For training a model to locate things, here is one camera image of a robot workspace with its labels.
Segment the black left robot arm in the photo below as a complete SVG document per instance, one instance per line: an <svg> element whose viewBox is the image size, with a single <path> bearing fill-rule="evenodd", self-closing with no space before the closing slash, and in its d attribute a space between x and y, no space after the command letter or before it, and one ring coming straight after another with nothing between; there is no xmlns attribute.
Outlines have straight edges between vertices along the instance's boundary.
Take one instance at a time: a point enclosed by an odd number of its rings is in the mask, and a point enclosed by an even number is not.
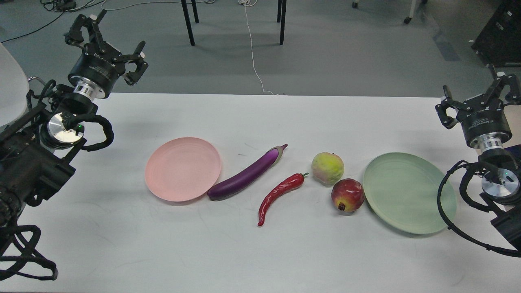
<svg viewBox="0 0 521 293"><path fill-rule="evenodd" d="M37 251L40 228L19 225L18 219L26 206L39 206L70 180L78 152L112 144L112 125L97 114L94 100L108 98L119 78L135 85L149 66L145 41L125 55L103 39L99 24L106 12L78 15L65 34L68 45L82 50L69 85L50 80L38 95L29 89L24 113L1 131L1 262L8 264L1 280L56 280L56 264Z"/></svg>

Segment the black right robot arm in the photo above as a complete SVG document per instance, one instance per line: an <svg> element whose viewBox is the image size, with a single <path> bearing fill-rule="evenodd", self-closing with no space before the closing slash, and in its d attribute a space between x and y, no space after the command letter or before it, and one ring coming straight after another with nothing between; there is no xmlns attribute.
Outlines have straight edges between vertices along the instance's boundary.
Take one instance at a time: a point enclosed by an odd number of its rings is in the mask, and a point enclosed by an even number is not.
<svg viewBox="0 0 521 293"><path fill-rule="evenodd" d="M435 110L441 124L451 129L460 124L468 147L480 152L477 162L458 161L447 171L437 191L438 212L460 237L497 254L520 257L520 152L511 152L504 145L513 137L504 110L520 104L519 80L514 74L497 72L488 64L493 83L485 93L458 102L452 98L447 85L444 96ZM497 232L512 246L511 249L490 245L467 235L446 215L441 204L441 193L448 179L458 169L465 169L459 194L472 208L493 212L490 221Z"/></svg>

